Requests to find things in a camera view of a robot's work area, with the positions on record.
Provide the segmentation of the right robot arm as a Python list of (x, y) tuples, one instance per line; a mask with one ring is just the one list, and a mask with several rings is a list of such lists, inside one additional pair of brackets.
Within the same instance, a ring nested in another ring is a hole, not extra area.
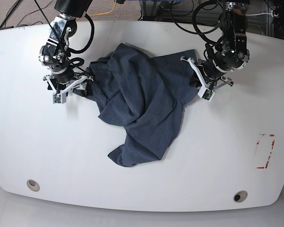
[[(50, 71), (50, 82), (57, 92), (66, 88), (66, 84), (78, 79), (75, 68), (84, 64), (80, 57), (71, 58), (72, 54), (84, 53), (91, 45), (95, 26), (87, 14), (87, 10), (92, 0), (58, 0), (54, 9), (59, 12), (52, 22), (48, 22), (50, 34), (46, 44), (41, 47), (39, 61)], [(69, 38), (77, 31), (78, 18), (86, 18), (91, 26), (90, 36), (87, 44), (80, 50), (70, 47)]]

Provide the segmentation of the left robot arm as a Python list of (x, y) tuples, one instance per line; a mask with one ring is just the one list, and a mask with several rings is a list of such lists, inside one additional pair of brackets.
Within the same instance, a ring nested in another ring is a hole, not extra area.
[[(211, 33), (221, 29), (222, 36), (217, 41), (207, 38), (206, 32), (200, 31), (196, 22), (197, 13), (203, 7), (214, 4), (222, 8), (218, 24), (209, 31)], [(246, 36), (246, 11), (249, 5), (249, 0), (208, 0), (201, 3), (192, 14), (195, 32), (205, 41), (205, 60), (198, 67), (210, 89), (216, 87), (218, 80), (226, 73), (242, 69), (249, 61)]]

